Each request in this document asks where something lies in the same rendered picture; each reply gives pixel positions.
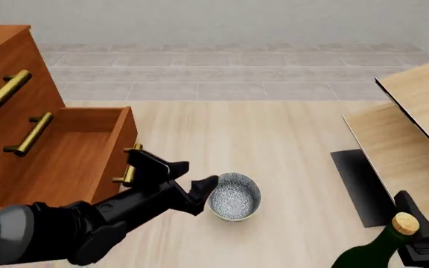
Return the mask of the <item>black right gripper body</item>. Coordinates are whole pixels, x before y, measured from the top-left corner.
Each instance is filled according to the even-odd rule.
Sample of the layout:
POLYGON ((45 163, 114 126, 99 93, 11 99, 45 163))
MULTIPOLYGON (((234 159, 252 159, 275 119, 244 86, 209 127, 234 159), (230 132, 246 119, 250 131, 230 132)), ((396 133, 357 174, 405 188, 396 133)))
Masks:
POLYGON ((406 267, 429 267, 429 243, 405 245, 399 249, 400 259, 406 267))

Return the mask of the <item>open wooden drawer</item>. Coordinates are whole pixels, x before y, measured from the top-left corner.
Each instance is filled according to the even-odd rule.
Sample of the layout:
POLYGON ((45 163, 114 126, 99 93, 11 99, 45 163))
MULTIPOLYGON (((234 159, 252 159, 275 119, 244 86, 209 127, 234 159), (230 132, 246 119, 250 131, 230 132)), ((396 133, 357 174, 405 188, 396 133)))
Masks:
POLYGON ((113 182, 127 169, 124 149, 137 129, 132 109, 62 108, 24 157, 0 166, 0 209, 45 202, 51 207, 91 204, 119 192, 113 182))

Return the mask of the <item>pale wooden shelf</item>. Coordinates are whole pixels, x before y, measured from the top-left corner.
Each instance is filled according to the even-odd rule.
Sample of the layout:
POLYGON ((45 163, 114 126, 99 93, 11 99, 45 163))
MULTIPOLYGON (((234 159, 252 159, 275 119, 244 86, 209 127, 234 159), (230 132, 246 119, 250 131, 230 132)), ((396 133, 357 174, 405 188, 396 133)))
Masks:
POLYGON ((343 119, 390 196, 429 220, 429 63, 375 81, 391 100, 343 119))

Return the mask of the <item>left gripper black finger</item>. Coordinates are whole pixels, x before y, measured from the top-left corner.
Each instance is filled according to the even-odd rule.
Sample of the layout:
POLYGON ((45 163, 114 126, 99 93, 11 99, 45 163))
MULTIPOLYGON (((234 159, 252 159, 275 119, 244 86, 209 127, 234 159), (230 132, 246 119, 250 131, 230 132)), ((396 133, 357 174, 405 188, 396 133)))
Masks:
POLYGON ((219 176, 210 176, 203 180, 194 180, 191 182, 191 189, 188 195, 195 202, 206 202, 210 194, 216 189, 218 183, 219 176))
POLYGON ((169 162, 168 163, 168 181, 176 180, 189 172, 189 162, 169 162))

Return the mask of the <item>patterned black bowl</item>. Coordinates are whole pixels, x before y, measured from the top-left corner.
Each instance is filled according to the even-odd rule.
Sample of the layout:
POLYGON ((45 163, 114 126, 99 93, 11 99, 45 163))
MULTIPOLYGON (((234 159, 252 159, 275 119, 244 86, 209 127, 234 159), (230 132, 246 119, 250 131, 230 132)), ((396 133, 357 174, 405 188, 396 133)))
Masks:
POLYGON ((261 190, 241 173, 223 173, 207 206, 218 218, 235 223, 250 218, 261 204, 261 190))

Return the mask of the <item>bottle cork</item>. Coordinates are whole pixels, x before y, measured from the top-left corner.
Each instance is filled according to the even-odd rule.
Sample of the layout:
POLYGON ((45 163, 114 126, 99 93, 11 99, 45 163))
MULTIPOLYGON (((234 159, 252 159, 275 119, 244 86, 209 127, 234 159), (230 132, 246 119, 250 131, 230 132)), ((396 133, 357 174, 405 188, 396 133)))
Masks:
POLYGON ((392 226, 397 232, 406 236, 414 235, 420 228, 419 221, 405 212, 399 212, 394 216, 392 226))

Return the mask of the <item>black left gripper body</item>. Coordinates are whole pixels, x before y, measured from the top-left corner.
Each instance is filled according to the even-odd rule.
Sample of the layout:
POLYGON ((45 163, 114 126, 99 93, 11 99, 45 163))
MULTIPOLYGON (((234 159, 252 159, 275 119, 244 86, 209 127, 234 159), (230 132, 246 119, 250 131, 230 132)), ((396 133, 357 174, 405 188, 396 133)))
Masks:
POLYGON ((185 192, 174 180, 159 183, 158 187, 160 196, 157 205, 158 215, 168 209, 182 211, 193 216, 204 211, 206 198, 203 196, 205 191, 201 180, 192 181, 189 192, 185 192))

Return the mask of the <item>dark green wine bottle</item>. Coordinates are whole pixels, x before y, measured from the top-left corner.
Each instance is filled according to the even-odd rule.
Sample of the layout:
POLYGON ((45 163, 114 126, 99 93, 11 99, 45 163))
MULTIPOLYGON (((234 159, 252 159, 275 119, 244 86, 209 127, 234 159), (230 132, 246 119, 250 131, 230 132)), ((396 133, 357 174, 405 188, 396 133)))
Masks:
POLYGON ((409 242, 411 234, 402 234, 393 225, 367 245, 352 247, 340 254, 331 268, 388 268, 391 257, 409 242))

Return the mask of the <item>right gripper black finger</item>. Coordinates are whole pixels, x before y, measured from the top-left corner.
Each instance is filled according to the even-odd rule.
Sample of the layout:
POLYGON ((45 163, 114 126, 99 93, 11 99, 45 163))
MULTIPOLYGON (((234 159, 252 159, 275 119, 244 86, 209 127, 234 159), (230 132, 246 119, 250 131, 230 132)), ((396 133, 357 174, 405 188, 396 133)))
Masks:
POLYGON ((414 216, 419 221, 419 230, 413 236, 414 243, 429 243, 429 220, 420 211, 413 198, 407 191, 399 191, 394 196, 397 212, 405 212, 414 216))

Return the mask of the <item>wooden cabinet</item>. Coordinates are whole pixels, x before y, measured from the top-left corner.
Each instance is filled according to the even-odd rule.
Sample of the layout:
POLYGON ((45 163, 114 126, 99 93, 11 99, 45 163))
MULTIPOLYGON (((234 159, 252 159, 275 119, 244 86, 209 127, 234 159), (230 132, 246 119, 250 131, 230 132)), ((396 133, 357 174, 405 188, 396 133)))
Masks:
POLYGON ((66 106, 30 28, 0 25, 0 210, 116 195, 136 138, 129 107, 66 106))

